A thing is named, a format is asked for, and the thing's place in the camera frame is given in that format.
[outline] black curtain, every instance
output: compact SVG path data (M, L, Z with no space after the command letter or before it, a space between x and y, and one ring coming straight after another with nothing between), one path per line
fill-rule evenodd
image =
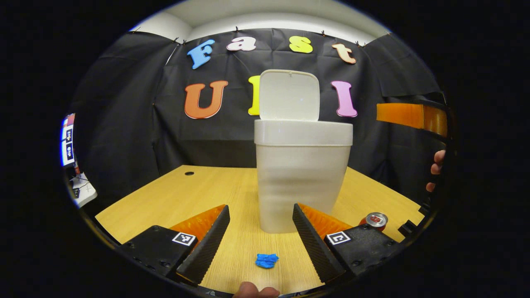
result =
M236 37L256 38L252 51L229 51ZM289 37L311 41L309 54L293 52ZM213 39L210 61L192 69L188 51ZM331 46L352 50L344 62ZM75 153L98 191L100 204L123 196L182 164L255 167L253 85L249 77L266 69L314 74L320 83L321 121L352 123L349 166L420 203L428 195L432 155L440 138L414 128L376 121L376 104L432 103L443 97L430 70L392 35L364 47L321 34L289 29L224 32L185 45L149 33L128 33L88 71L72 104L76 113ZM201 83L199 106L207 107L213 81L228 81L218 113L192 119L184 112L186 86ZM332 81L351 84L356 117L341 117Z
M153 151L153 99L175 48L165 37L129 33L91 66L70 108L79 168L110 206L158 178Z

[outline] white ceiling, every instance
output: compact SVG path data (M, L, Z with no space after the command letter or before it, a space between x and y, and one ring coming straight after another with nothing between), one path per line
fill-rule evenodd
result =
M334 0L187 0L165 10L192 28L251 13L297 13L321 17L354 28L375 37L389 32L387 28L346 4Z

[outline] blue crumpled object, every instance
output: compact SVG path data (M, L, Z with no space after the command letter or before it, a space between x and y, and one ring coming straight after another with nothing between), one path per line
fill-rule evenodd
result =
M263 268L272 268L274 267L274 264L276 261L278 261L278 256L276 256L275 253L271 255L265 255L262 253L258 254L258 258L256 259L256 265L263 267Z

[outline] human hand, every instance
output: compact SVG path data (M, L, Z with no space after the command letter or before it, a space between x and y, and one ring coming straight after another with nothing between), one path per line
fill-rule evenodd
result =
M440 150L434 154L434 163L431 166L431 174L439 175L441 166L444 163L445 150ZM429 182L427 183L426 189L428 192L432 192L436 183Z
M276 298L279 295L280 292L273 287L265 287L258 291L258 287L253 283L242 282L233 298Z

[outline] computer monitor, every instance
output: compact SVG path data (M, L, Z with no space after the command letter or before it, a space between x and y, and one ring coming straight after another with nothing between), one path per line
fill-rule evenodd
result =
M74 118L75 113L66 116L61 130L61 161L64 167L73 167L75 164Z

